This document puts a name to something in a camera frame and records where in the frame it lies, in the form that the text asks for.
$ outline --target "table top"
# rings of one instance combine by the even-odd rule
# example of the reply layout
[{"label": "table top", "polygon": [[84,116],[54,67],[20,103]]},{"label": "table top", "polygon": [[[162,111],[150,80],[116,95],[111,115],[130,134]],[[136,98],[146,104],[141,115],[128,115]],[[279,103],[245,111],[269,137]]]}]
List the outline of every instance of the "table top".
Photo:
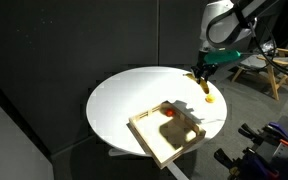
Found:
[{"label": "table top", "polygon": [[220,91],[210,82],[215,102],[205,101],[206,94],[185,70],[170,67],[143,67],[116,74],[102,82],[90,95],[86,106],[88,121],[95,133],[112,147],[130,154],[144,152],[127,124],[129,118],[164,101],[199,124],[206,135],[186,152],[199,148],[223,127],[227,107]]}]

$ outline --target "wooden box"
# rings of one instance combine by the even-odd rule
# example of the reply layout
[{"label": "wooden box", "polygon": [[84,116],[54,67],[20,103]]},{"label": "wooden box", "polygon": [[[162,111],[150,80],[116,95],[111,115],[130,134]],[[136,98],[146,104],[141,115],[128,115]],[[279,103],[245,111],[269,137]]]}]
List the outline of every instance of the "wooden box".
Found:
[{"label": "wooden box", "polygon": [[[168,109],[175,114],[165,115]],[[129,118],[129,121],[138,142],[145,152],[152,155],[160,169],[202,140],[206,133],[168,101]]]}]

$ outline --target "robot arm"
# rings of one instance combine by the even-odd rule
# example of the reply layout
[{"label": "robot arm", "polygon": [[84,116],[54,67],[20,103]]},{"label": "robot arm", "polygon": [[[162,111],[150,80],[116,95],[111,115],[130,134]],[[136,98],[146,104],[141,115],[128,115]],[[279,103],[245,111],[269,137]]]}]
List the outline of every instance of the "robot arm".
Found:
[{"label": "robot arm", "polygon": [[207,81],[217,70],[217,63],[223,63],[223,59],[212,60],[213,63],[209,64],[205,62],[205,56],[214,53],[215,48],[225,48],[252,34],[257,17],[277,2],[278,0],[239,0],[233,4],[230,0],[219,0],[207,4],[201,25],[199,60],[191,68],[195,78],[200,80],[203,77]]}]

